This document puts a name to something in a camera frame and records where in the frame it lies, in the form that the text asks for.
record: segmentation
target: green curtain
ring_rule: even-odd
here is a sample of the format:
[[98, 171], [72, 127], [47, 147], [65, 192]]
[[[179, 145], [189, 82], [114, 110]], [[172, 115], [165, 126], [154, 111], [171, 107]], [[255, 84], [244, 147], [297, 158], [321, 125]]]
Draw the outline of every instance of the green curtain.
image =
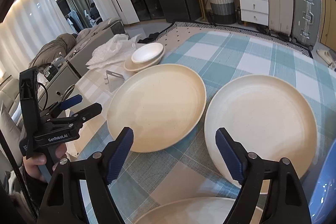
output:
[[77, 11], [79, 19], [81, 20], [84, 28], [91, 28], [90, 21], [85, 17], [84, 10], [90, 14], [90, 0], [66, 0], [70, 9]]

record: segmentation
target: laundry basket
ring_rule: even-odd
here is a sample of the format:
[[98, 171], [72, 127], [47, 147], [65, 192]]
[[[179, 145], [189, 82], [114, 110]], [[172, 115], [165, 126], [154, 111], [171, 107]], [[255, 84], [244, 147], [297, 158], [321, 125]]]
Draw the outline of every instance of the laundry basket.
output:
[[234, 0], [210, 0], [213, 19], [218, 24], [233, 24], [236, 22]]

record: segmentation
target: beige plate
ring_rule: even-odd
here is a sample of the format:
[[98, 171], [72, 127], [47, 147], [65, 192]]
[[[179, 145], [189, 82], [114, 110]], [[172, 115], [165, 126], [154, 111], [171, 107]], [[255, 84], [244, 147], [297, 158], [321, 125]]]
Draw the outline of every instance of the beige plate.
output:
[[[234, 199], [189, 198], [159, 206], [135, 224], [223, 224]], [[256, 207], [250, 224], [258, 224], [263, 211]]]
[[200, 76], [182, 65], [147, 68], [115, 93], [107, 113], [110, 134], [134, 131], [134, 152], [165, 149], [185, 137], [200, 120], [206, 90]]
[[133, 72], [139, 72], [141, 70], [144, 70], [146, 68], [149, 68], [151, 66], [154, 66], [154, 65], [157, 65], [163, 55], [165, 54], [166, 52], [166, 49], [165, 47], [163, 47], [163, 51], [162, 53], [159, 55], [159, 57], [153, 59], [153, 60], [149, 60], [145, 63], [140, 63], [140, 64], [136, 64], [136, 63], [133, 63], [132, 61], [132, 56], [130, 55], [126, 60], [125, 60], [125, 63], [124, 63], [124, 69], [127, 70], [127, 71], [133, 71]]
[[[291, 160], [299, 178], [316, 152], [317, 126], [306, 99], [283, 80], [266, 75], [248, 75], [223, 86], [210, 102], [204, 134], [212, 161], [221, 174], [233, 180], [216, 146], [215, 133], [224, 127], [247, 152], [262, 159]], [[264, 181], [261, 192], [268, 191]]]

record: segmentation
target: plate rim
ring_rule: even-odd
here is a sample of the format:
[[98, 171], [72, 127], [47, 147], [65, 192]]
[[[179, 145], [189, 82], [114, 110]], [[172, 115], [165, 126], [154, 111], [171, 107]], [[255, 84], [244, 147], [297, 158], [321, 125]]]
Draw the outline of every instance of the plate rim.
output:
[[[164, 205], [160, 205], [160, 206], [157, 206], [155, 207], [154, 209], [151, 209], [149, 210], [148, 212], [146, 212], [144, 215], [140, 216], [135, 222], [134, 224], [137, 224], [143, 217], [145, 217], [146, 215], [148, 215], [150, 212], [152, 211], [155, 211], [157, 209], [160, 209], [162, 207], [165, 207], [165, 206], [168, 206], [168, 205], [172, 205], [174, 203], [179, 203], [179, 202], [183, 202], [183, 201], [186, 201], [186, 200], [197, 200], [197, 199], [218, 199], [218, 200], [229, 200], [229, 201], [235, 201], [234, 198], [221, 198], [219, 196], [202, 196], [202, 197], [198, 197], [198, 198], [184, 198], [184, 199], [181, 199], [181, 200], [176, 200], [176, 201], [173, 201], [173, 202], [169, 202], [169, 203], [166, 203]], [[258, 206], [255, 207], [258, 211], [260, 212], [263, 212], [263, 210], [261, 208], [259, 208]]]
[[162, 53], [161, 53], [156, 59], [154, 59], [153, 62], [147, 64], [146, 66], [143, 66], [142, 68], [138, 68], [138, 69], [128, 69], [128, 68], [126, 68], [125, 64], [126, 64], [126, 61], [127, 61], [127, 59], [128, 59], [128, 58], [127, 58], [127, 59], [125, 60], [125, 62], [124, 62], [124, 69], [127, 70], [127, 71], [130, 71], [130, 72], [140, 72], [140, 71], [142, 71], [142, 70], [145, 70], [146, 68], [149, 68], [149, 67], [153, 66], [153, 64], [155, 64], [155, 62], [157, 62], [158, 60], [160, 60], [160, 59], [163, 58], [163, 56], [164, 56], [165, 53], [166, 53], [166, 48], [165, 48], [165, 46], [163, 46], [163, 51], [162, 51]]
[[143, 49], [144, 47], [149, 47], [149, 46], [154, 45], [154, 44], [158, 44], [158, 45], [161, 45], [162, 47], [164, 47], [164, 46], [163, 46], [161, 43], [159, 43], [159, 42], [148, 43], [148, 44], [146, 44], [146, 45], [144, 45], [144, 46], [142, 46], [142, 47], [136, 49], [136, 50], [134, 51], [134, 53], [132, 53], [132, 55], [131, 55], [131, 60], [132, 60], [132, 62], [135, 63], [135, 64], [141, 64], [141, 63], [148, 62], [148, 61], [152, 60], [153, 58], [159, 56], [159, 55], [162, 53], [163, 48], [161, 49], [161, 51], [160, 51], [160, 53], [159, 53], [158, 55], [153, 56], [153, 57], [151, 57], [151, 58], [149, 58], [149, 59], [146, 59], [146, 60], [143, 60], [143, 61], [134, 61], [134, 60], [133, 60], [133, 55], [137, 52], [137, 50], [139, 50], [139, 49]]
[[[236, 81], [236, 80], [239, 80], [239, 79], [241, 79], [241, 78], [255, 77], [255, 76], [270, 77], [270, 78], [274, 78], [274, 79], [276, 79], [276, 80], [280, 80], [280, 81], [282, 81], [283, 83], [289, 85], [291, 88], [294, 88], [294, 90], [296, 90], [296, 91], [301, 95], [301, 97], [305, 100], [306, 104], [309, 106], [310, 111], [311, 111], [311, 113], [312, 113], [312, 115], [313, 115], [313, 117], [314, 117], [315, 132], [316, 132], [316, 146], [315, 146], [315, 154], [316, 154], [316, 151], [317, 151], [317, 148], [318, 148], [318, 128], [317, 128], [316, 117], [315, 117], [315, 114], [314, 114], [313, 109], [311, 108], [311, 106], [310, 106], [310, 104], [308, 103], [307, 99], [301, 94], [301, 92], [299, 92], [298, 89], [297, 89], [296, 87], [294, 87], [293, 85], [291, 85], [291, 84], [288, 83], [287, 81], [285, 81], [285, 80], [283, 80], [283, 79], [281, 79], [281, 78], [279, 78], [279, 77], [273, 76], [273, 75], [262, 75], [262, 74], [243, 75], [243, 76], [240, 76], [240, 77], [237, 77], [237, 78], [233, 79], [232, 81], [227, 82], [224, 86], [222, 86], [222, 87], [216, 92], [216, 94], [214, 95], [214, 97], [212, 97], [212, 99], [211, 99], [211, 101], [210, 101], [210, 103], [209, 103], [208, 109], [207, 109], [207, 111], [206, 111], [206, 114], [205, 114], [205, 119], [204, 119], [204, 139], [205, 139], [205, 145], [206, 145], [207, 150], [208, 150], [208, 152], [209, 152], [209, 156], [210, 156], [210, 158], [211, 158], [213, 164], [215, 165], [215, 167], [218, 169], [218, 171], [219, 171], [219, 168], [217, 167], [217, 164], [214, 162], [214, 160], [213, 160], [212, 157], [211, 157], [210, 149], [209, 149], [209, 146], [208, 146], [208, 143], [207, 143], [207, 138], [206, 138], [205, 124], [206, 124], [206, 122], [207, 122], [207, 118], [208, 118], [208, 111], [209, 111], [209, 109], [210, 109], [210, 106], [211, 106], [213, 100], [216, 98], [216, 96], [219, 94], [219, 92], [220, 92], [222, 89], [224, 89], [227, 85], [229, 85], [230, 83], [232, 83], [232, 82], [234, 82], [234, 81]], [[226, 177], [224, 177], [224, 178], [225, 178], [226, 180], [228, 180], [228, 182], [230, 182], [231, 184], [235, 185], [236, 187], [241, 188], [241, 185], [240, 185], [240, 184], [233, 183], [233, 182], [231, 182], [229, 179], [227, 179]]]
[[[202, 107], [202, 110], [201, 110], [201, 112], [200, 112], [200, 114], [199, 114], [199, 117], [197, 118], [197, 120], [196, 120], [196, 122], [193, 124], [193, 126], [191, 127], [191, 129], [186, 133], [186, 134], [184, 134], [177, 142], [175, 142], [175, 143], [173, 143], [173, 144], [171, 144], [171, 145], [169, 145], [169, 146], [166, 146], [166, 147], [164, 147], [164, 148], [162, 148], [162, 149], [158, 149], [158, 150], [153, 150], [153, 151], [142, 151], [142, 152], [139, 152], [139, 151], [134, 151], [134, 150], [132, 150], [132, 148], [130, 149], [132, 152], [137, 152], [137, 153], [152, 153], [152, 152], [157, 152], [157, 151], [161, 151], [161, 150], [164, 150], [164, 149], [166, 149], [166, 148], [168, 148], [168, 147], [171, 147], [171, 146], [173, 146], [173, 145], [175, 145], [176, 143], [178, 143], [180, 140], [182, 140], [184, 137], [186, 137], [194, 128], [195, 128], [195, 126], [198, 124], [198, 122], [201, 120], [201, 118], [202, 118], [202, 115], [203, 115], [203, 113], [204, 113], [204, 110], [205, 110], [205, 106], [206, 106], [206, 103], [207, 103], [207, 90], [206, 90], [206, 87], [205, 87], [205, 83], [204, 83], [204, 81], [203, 81], [203, 79], [200, 77], [200, 75], [196, 72], [196, 71], [194, 71], [194, 70], [192, 70], [191, 68], [189, 68], [189, 67], [187, 67], [187, 66], [184, 66], [184, 65], [180, 65], [180, 64], [172, 64], [172, 63], [168, 63], [168, 64], [159, 64], [159, 65], [155, 65], [155, 66], [151, 66], [151, 67], [149, 67], [149, 68], [146, 68], [146, 69], [144, 69], [144, 70], [142, 70], [142, 71], [139, 71], [138, 73], [136, 73], [135, 75], [133, 75], [133, 76], [131, 76], [130, 78], [128, 78], [123, 84], [122, 84], [122, 86], [123, 85], [125, 85], [128, 81], [130, 81], [130, 79], [132, 79], [132, 78], [134, 78], [134, 77], [136, 77], [137, 75], [140, 75], [140, 74], [142, 74], [142, 73], [144, 73], [146, 70], [151, 70], [151, 69], [153, 69], [153, 68], [157, 68], [157, 67], [163, 67], [163, 66], [169, 66], [169, 67], [183, 67], [183, 68], [186, 68], [187, 70], [190, 70], [192, 73], [194, 73], [195, 74], [195, 76], [197, 76], [197, 78], [199, 78], [200, 80], [201, 80], [201, 83], [202, 83], [202, 85], [203, 85], [203, 89], [204, 89], [204, 102], [203, 102], [203, 107]], [[113, 102], [113, 99], [116, 97], [116, 95], [118, 94], [118, 92], [120, 91], [120, 89], [121, 89], [121, 87], [120, 88], [118, 88], [118, 90], [115, 92], [115, 94], [113, 95], [113, 97], [112, 97], [112, 99], [111, 99], [111, 102], [110, 102], [110, 104], [109, 104], [109, 108], [108, 108], [108, 110], [107, 110], [107, 114], [106, 114], [106, 118], [108, 118], [108, 116], [109, 116], [109, 112], [110, 112], [110, 109], [111, 109], [111, 104], [112, 104], [112, 102]], [[106, 123], [107, 123], [107, 128], [108, 128], [108, 130], [109, 130], [109, 134], [112, 136], [112, 134], [111, 134], [111, 132], [110, 132], [110, 126], [109, 126], [109, 120], [108, 119], [106, 119]]]

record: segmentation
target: white suitcase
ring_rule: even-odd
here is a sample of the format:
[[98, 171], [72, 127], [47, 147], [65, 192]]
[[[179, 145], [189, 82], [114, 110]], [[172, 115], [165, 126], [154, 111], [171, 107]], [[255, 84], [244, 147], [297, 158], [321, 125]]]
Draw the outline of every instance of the white suitcase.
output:
[[278, 33], [291, 34], [294, 0], [268, 0], [268, 27]]

